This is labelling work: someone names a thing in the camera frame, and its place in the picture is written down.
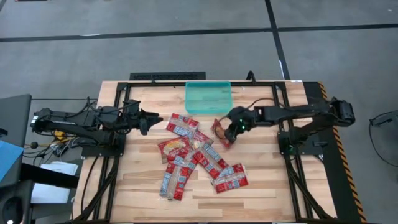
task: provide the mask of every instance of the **wooden tabletop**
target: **wooden tabletop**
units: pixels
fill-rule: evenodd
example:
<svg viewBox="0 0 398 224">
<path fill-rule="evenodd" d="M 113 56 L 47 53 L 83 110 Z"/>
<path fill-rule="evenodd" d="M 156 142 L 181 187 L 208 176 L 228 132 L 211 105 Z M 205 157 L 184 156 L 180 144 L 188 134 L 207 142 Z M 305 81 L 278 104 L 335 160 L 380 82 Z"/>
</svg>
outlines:
<svg viewBox="0 0 398 224">
<path fill-rule="evenodd" d="M 113 105 L 118 82 L 105 81 L 99 93 L 98 106 Z M 291 106 L 307 104 L 303 83 L 286 82 Z M 267 86 L 232 87 L 233 106 L 248 106 L 258 98 L 272 98 Z M 271 222 L 293 221 L 285 162 L 279 154 L 278 127 L 256 128 L 239 135 L 230 150 L 225 150 L 210 131 L 214 118 L 221 116 L 190 116 L 200 122 L 199 130 L 215 140 L 213 147 L 228 164 L 242 163 L 246 167 L 249 185 L 216 194 L 204 168 L 197 166 L 186 184 L 182 201 L 168 201 L 159 196 L 166 164 L 161 163 L 157 144 L 177 135 L 165 127 L 172 113 L 185 111 L 185 87 L 134 87 L 130 99 L 141 100 L 140 107 L 159 113 L 164 121 L 153 126 L 147 136 L 133 130 L 127 135 L 124 155 L 120 159 L 112 222 Z M 262 100 L 256 105 L 273 105 Z M 311 119 L 295 120 L 302 126 Z M 83 163 L 73 205 L 75 217 L 80 214 L 81 195 L 93 158 Z M 103 158 L 99 158 L 88 181 L 84 198 L 86 207 L 98 188 Z M 302 156 L 309 191 L 331 216 L 336 216 L 323 164 L 314 156 Z M 297 189 L 302 216 L 303 197 Z M 104 217 L 107 197 L 101 204 Z"/>
</svg>

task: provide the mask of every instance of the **white paper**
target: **white paper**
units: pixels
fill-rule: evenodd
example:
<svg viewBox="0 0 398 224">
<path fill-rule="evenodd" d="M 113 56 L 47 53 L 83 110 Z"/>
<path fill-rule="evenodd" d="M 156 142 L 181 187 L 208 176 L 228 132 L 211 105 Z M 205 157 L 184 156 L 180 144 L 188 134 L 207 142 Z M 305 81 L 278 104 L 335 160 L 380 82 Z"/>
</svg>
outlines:
<svg viewBox="0 0 398 224">
<path fill-rule="evenodd" d="M 68 175 L 75 175 L 78 165 L 66 162 L 52 162 L 42 164 L 43 169 L 52 170 Z M 70 189 L 46 184 L 35 184 L 32 192 L 31 203 L 67 203 Z"/>
</svg>

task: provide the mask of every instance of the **translucent green container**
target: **translucent green container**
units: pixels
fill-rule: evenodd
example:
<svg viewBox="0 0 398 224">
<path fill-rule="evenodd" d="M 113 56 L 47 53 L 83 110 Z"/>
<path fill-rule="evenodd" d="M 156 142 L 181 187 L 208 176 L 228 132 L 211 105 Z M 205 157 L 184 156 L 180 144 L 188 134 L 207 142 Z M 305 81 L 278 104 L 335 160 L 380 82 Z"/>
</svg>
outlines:
<svg viewBox="0 0 398 224">
<path fill-rule="evenodd" d="M 232 108 L 231 83 L 186 82 L 185 109 L 190 114 L 226 114 Z"/>
</svg>

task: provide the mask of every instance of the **packaged snack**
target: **packaged snack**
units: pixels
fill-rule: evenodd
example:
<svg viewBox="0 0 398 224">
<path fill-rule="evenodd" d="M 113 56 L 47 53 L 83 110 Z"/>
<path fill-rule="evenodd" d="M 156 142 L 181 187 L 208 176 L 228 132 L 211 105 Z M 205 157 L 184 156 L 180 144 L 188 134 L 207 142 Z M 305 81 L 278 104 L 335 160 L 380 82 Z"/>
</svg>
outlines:
<svg viewBox="0 0 398 224">
<path fill-rule="evenodd" d="M 160 188 L 160 196 L 181 200 L 185 184 L 191 176 L 197 161 L 192 159 L 189 166 L 178 166 L 173 162 L 167 164 L 166 173 Z"/>
<path fill-rule="evenodd" d="M 217 119 L 214 119 L 214 123 L 211 126 L 211 130 L 214 132 L 216 137 L 221 141 L 222 145 L 225 148 L 229 149 L 231 147 L 232 144 L 228 141 L 228 139 L 225 138 L 224 135 L 225 130 Z"/>
<path fill-rule="evenodd" d="M 249 184 L 242 164 L 236 164 L 227 169 L 228 172 L 232 172 L 232 174 L 224 176 L 221 176 L 220 174 L 220 176 L 213 181 L 213 186 L 217 193 L 240 188 Z"/>
<path fill-rule="evenodd" d="M 158 147 L 162 153 L 162 163 L 173 161 L 176 156 L 185 158 L 191 149 L 189 138 L 186 136 L 162 142 Z"/>
<path fill-rule="evenodd" d="M 193 138 L 190 140 L 191 147 L 193 150 L 197 150 L 199 148 L 207 148 L 213 144 L 213 140 L 201 133 L 200 131 L 196 131 L 193 135 Z"/>
<path fill-rule="evenodd" d="M 198 121 L 173 113 L 166 130 L 181 136 L 188 136 L 191 139 L 198 129 L 198 125 Z"/>
<path fill-rule="evenodd" d="M 209 146 L 206 149 L 200 148 L 193 157 L 206 169 L 213 179 L 216 179 L 228 164 L 221 156 Z"/>
</svg>

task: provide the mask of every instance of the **food package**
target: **food package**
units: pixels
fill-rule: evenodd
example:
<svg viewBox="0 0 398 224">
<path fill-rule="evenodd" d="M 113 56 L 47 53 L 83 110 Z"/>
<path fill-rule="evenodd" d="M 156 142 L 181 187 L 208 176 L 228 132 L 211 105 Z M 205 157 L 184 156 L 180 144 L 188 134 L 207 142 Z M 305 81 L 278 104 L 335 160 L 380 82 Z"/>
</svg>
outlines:
<svg viewBox="0 0 398 224">
<path fill-rule="evenodd" d="M 227 190 L 240 188 L 248 185 L 248 179 L 244 171 L 242 164 L 236 164 L 227 167 L 218 176 L 217 179 L 213 180 L 213 186 L 217 193 L 221 193 Z"/>
<path fill-rule="evenodd" d="M 200 131 L 196 131 L 193 135 L 193 138 L 190 140 L 191 147 L 193 150 L 198 150 L 199 148 L 207 148 L 213 144 L 213 140 L 201 133 Z"/>
<path fill-rule="evenodd" d="M 228 141 L 228 139 L 225 138 L 224 135 L 225 130 L 217 119 L 214 119 L 214 123 L 211 126 L 211 130 L 214 132 L 216 137 L 221 141 L 222 145 L 225 148 L 229 149 L 231 147 L 232 144 Z"/>
<path fill-rule="evenodd" d="M 171 200 L 181 200 L 185 184 L 195 169 L 196 164 L 197 161 L 193 158 L 188 166 L 178 166 L 174 162 L 169 162 L 160 188 L 160 196 Z"/>
<path fill-rule="evenodd" d="M 166 130 L 181 136 L 188 136 L 191 139 L 198 129 L 198 125 L 198 121 L 173 113 Z"/>
<path fill-rule="evenodd" d="M 158 144 L 160 152 L 162 153 L 162 163 L 171 162 L 176 156 L 185 158 L 191 150 L 189 138 L 181 136 L 179 138 L 171 139 L 166 142 Z"/>
<path fill-rule="evenodd" d="M 211 146 L 206 149 L 198 149 L 193 157 L 206 169 L 213 179 L 216 179 L 221 171 L 228 167 L 224 159 Z"/>
</svg>

